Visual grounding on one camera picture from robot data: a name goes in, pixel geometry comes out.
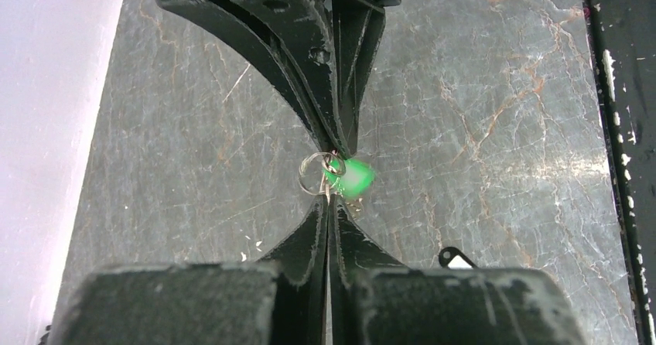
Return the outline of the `keyring with bunch of keys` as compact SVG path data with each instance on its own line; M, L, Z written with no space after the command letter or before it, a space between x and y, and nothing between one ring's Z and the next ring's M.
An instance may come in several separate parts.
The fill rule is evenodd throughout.
M337 152L315 152L301 161L298 172L298 183L303 192L311 196L324 196L326 198L333 195L341 196L339 193L333 192L329 183L326 181L323 168L329 158L339 159L340 161L346 160ZM364 209L364 194L355 200L348 200L341 197L346 201L350 212L358 215Z

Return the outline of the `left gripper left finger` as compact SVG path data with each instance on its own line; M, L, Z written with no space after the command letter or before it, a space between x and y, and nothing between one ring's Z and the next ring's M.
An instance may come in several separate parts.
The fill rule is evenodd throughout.
M328 201L255 261L115 265L89 275L51 344L323 344Z

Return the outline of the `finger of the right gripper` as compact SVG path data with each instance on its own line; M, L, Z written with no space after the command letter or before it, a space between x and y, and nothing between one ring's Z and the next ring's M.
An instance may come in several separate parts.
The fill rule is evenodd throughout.
M357 0L331 0L333 150L343 159L357 153L360 106L385 28L385 10Z
M321 0L156 0L242 55L280 93L322 152L351 156L331 13Z

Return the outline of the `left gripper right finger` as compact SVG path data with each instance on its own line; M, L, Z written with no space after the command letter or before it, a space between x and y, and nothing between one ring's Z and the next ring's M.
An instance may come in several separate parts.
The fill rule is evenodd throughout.
M582 344L560 288L526 268L410 268L329 203L336 344Z

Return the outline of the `key with green tag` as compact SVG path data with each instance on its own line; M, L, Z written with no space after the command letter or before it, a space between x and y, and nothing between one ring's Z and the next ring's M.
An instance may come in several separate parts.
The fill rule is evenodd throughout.
M375 179L375 171L358 159L329 158L323 171L331 190L348 200L360 198Z

